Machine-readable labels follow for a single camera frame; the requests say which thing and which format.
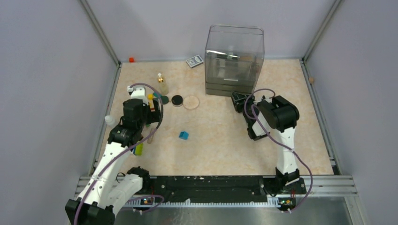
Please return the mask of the black round compact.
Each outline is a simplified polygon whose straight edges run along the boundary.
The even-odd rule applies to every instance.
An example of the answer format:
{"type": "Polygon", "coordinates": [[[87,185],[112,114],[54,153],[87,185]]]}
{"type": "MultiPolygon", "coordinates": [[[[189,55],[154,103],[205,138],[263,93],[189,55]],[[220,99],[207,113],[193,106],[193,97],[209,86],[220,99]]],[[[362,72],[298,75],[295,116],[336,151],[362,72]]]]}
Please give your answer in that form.
{"type": "Polygon", "coordinates": [[[184,99],[181,95],[174,95],[171,99],[171,103],[174,107],[181,107],[183,105],[184,99]]]}

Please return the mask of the blue toy brick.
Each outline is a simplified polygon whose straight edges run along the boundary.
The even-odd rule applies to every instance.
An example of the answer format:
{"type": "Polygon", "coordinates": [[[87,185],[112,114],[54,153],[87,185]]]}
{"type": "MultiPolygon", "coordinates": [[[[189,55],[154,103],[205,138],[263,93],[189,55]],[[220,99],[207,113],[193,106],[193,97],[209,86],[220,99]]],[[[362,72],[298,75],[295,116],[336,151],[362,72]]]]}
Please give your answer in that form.
{"type": "Polygon", "coordinates": [[[189,137],[189,134],[188,134],[187,132],[185,132],[185,131],[182,131],[182,132],[180,132],[180,134],[179,134],[179,138],[180,138],[180,139],[187,140],[188,137],[189,137]]]}

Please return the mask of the beige round wooden disc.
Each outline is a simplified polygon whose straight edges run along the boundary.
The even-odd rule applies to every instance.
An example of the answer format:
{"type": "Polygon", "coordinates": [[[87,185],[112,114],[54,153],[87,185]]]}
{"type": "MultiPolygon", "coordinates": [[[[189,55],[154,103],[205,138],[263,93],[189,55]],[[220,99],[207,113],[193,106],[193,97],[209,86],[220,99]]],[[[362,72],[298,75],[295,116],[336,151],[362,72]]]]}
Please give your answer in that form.
{"type": "Polygon", "coordinates": [[[183,99],[183,107],[187,110],[195,110],[199,104],[200,100],[196,96],[187,96],[183,99]]]}

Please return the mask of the clear acrylic makeup organizer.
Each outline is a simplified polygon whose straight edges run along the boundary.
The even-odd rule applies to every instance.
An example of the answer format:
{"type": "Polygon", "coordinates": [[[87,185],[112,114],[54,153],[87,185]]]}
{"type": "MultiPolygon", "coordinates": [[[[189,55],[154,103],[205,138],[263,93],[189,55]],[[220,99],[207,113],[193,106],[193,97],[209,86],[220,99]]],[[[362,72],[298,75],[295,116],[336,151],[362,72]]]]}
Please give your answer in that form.
{"type": "Polygon", "coordinates": [[[255,26],[210,26],[205,49],[207,95],[250,94],[264,63],[264,30],[255,26]]]}

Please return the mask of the gold lipstick tube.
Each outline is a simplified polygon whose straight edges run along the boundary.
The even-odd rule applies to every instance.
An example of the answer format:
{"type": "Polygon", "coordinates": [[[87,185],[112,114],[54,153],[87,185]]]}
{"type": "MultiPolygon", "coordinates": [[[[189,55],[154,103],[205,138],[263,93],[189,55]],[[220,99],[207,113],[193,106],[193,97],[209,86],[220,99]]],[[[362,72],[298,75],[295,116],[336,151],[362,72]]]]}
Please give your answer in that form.
{"type": "Polygon", "coordinates": [[[147,143],[148,144],[151,144],[152,142],[153,142],[153,137],[154,137],[154,132],[156,131],[156,129],[155,128],[152,128],[151,130],[150,130],[150,133],[149,133],[149,138],[147,139],[147,143]]]}

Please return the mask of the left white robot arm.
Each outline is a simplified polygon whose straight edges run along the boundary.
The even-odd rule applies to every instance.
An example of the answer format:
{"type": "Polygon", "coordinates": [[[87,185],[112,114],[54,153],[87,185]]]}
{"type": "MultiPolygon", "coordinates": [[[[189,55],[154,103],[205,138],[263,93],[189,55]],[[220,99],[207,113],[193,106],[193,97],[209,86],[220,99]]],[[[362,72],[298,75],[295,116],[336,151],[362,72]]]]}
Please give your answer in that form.
{"type": "Polygon", "coordinates": [[[154,136],[163,120],[161,99],[151,111],[146,88],[157,90],[145,83],[127,87],[130,98],[123,103],[123,116],[109,133],[105,151],[90,180],[76,199],[65,205],[73,225],[112,225],[128,200],[135,194],[149,191],[151,182],[139,174],[127,174],[116,187],[114,181],[133,150],[154,136]]]}

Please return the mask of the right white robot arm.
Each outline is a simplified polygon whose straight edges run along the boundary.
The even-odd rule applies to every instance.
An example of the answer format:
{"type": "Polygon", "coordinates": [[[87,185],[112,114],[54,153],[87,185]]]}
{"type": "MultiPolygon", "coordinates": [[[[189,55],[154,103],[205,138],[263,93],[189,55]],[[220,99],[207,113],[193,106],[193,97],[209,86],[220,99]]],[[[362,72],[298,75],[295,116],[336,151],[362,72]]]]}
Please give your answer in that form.
{"type": "Polygon", "coordinates": [[[260,101],[253,94],[232,92],[231,99],[235,111],[242,113],[248,125],[249,137],[256,141],[269,137],[277,145],[276,177],[264,185],[264,191],[276,196],[288,193],[300,181],[297,163],[306,165],[295,152],[295,131],[299,120],[297,107],[282,96],[265,96],[260,101]]]}

